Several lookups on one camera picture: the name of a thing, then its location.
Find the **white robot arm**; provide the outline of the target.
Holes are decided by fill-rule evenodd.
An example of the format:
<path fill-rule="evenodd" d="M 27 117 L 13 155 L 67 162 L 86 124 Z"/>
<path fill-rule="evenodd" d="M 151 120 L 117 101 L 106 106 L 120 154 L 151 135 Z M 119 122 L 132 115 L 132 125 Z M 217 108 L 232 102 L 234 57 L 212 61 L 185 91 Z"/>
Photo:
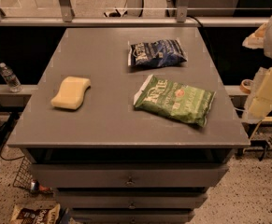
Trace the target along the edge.
<path fill-rule="evenodd" d="M 272 16 L 246 37 L 242 45 L 249 49 L 263 49 L 265 56 L 272 59 Z M 268 69 L 261 67 L 255 74 L 245 109 L 248 119 L 263 119 L 272 111 L 272 66 Z"/>

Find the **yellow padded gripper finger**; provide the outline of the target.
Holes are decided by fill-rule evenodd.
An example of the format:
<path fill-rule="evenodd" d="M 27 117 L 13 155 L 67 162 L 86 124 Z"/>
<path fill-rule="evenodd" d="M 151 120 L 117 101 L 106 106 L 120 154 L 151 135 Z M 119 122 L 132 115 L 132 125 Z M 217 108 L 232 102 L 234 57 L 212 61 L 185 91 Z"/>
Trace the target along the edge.
<path fill-rule="evenodd" d="M 272 67 L 260 67 L 247 99 L 248 119 L 263 119 L 272 111 Z"/>

